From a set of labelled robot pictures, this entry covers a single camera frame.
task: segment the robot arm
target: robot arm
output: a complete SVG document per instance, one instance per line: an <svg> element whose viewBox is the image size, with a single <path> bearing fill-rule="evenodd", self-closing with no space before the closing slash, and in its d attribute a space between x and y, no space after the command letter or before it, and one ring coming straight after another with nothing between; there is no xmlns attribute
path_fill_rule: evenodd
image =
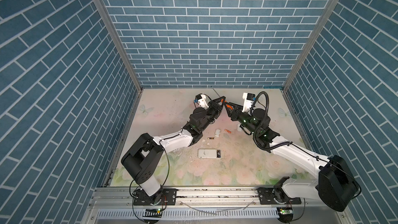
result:
<svg viewBox="0 0 398 224"><path fill-rule="evenodd" d="M243 106L226 102L228 116L232 121L239 121L240 127L247 135L255 136L257 147L288 159L315 178L299 180L283 177L274 186L275 198L279 202L286 202L296 197L318 199L330 208L342 212L359 188L347 163L339 156L327 157L296 146L281 137L279 133L272 131L269 128L271 119L267 115L268 102L266 110L261 108L253 110L261 94L266 95L265 92L261 92L257 97L252 97L251 94L245 93Z"/></svg>
<svg viewBox="0 0 398 224"><path fill-rule="evenodd" d="M207 103L206 95L200 94L196 96L195 102L200 107L195 108L189 116L189 121L180 131L155 137L144 133L122 157L122 165L150 197L152 203L158 202L162 195L162 186L153 173L163 151L171 152L196 144L202 138L202 132L206 127L220 116L225 97Z"/></svg>

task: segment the metal base frame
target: metal base frame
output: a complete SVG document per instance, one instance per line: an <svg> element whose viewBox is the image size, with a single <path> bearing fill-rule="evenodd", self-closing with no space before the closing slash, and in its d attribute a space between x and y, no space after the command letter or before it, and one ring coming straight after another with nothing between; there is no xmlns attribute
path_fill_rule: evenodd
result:
<svg viewBox="0 0 398 224"><path fill-rule="evenodd" d="M200 209L218 209L245 207L251 203L246 210L286 206L280 204L261 205L257 192L258 187L273 187L273 185L172 187L177 189L175 198L176 205L167 206L167 208L184 210L187 208L185 204ZM326 207L322 201L306 199L305 202L306 207ZM95 189L82 223L95 223L97 215L101 211L103 212L111 209L114 209L114 211L121 211L122 209L130 210L132 209L131 203L132 197L130 197L128 187L98 187ZM293 207L296 206L303 207L304 201L302 200L301 204L293 205ZM134 205L134 210L136 212L142 211L142 208L147 207Z"/></svg>
<svg viewBox="0 0 398 224"><path fill-rule="evenodd" d="M128 187L107 187L110 185L114 169L117 166L121 152L126 140L127 134L130 130L134 114L137 110L141 94L139 93L135 99L134 105L132 107L130 116L128 118L127 124L119 141L118 147L115 151L115 155L112 159L111 166L107 173L106 181L103 184L104 187L97 187L93 194L93 197L87 207L86 213L83 217L82 224L94 224L97 221L98 214L103 214L104 212L114 211L124 211L128 212L131 210L132 198L129 194ZM312 149L309 143L308 137L295 113L289 98L286 93L282 91L282 95L286 101L286 104L291 112L293 120L303 138L305 145L308 149ZM176 205L167 206L171 210L186 210L187 204L194 208L235 208L235 207L245 207L247 204L248 210L259 210L261 207L280 207L281 205L261 205L257 188L259 187L273 187L273 185L251 185L251 186L190 186L190 187L165 187L165 188L176 188ZM329 209L322 201L312 200L312 199L301 199L301 204L293 205L295 208L303 207L315 207L322 210ZM134 206L134 209L138 212L143 210L143 206ZM351 212L347 208L344 212L336 212L341 224L355 224Z"/></svg>

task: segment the debris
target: debris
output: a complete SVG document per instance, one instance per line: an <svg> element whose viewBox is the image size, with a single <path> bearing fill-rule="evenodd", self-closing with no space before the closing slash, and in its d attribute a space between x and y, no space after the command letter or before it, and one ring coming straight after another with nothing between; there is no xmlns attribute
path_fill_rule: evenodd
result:
<svg viewBox="0 0 398 224"><path fill-rule="evenodd" d="M220 129L216 129L216 132L214 133L214 136L219 137L221 133Z"/></svg>

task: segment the small white object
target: small white object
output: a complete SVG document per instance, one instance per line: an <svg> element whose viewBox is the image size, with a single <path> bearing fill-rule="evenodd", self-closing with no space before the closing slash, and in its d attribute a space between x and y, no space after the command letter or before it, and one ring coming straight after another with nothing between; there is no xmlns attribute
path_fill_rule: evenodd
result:
<svg viewBox="0 0 398 224"><path fill-rule="evenodd" d="M247 99L248 93L243 93L243 109L242 112L248 112L251 108L251 105L253 104L254 101L250 101Z"/></svg>
<svg viewBox="0 0 398 224"><path fill-rule="evenodd" d="M220 129L216 129L216 132L214 133L214 136L219 137L221 133Z"/></svg>
<svg viewBox="0 0 398 224"><path fill-rule="evenodd" d="M221 158L221 151L217 149L199 149L198 158Z"/></svg>
<svg viewBox="0 0 398 224"><path fill-rule="evenodd" d="M202 98L200 100L198 100L198 104L199 106L203 107L204 109L209 108L207 102L206 102L206 95L201 94Z"/></svg>

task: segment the white cable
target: white cable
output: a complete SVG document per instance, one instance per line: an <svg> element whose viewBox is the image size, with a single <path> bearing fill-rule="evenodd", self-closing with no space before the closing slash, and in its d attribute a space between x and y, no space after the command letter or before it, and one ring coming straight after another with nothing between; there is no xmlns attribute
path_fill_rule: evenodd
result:
<svg viewBox="0 0 398 224"><path fill-rule="evenodd" d="M238 210L238 209L246 209L247 207L249 207L254 201L252 201L251 203L247 204L245 207L239 207L239 208L228 208L228 209L224 209L224 210L217 210L216 213L220 213L220 212L224 212L224 211L231 211L231 210ZM206 213L206 214L212 214L212 215L217 215L216 213L213 212L209 212L209 211L203 211L194 207L189 206L188 204L181 202L182 204L184 204L185 206L198 211L198 212L202 212L202 213Z"/></svg>

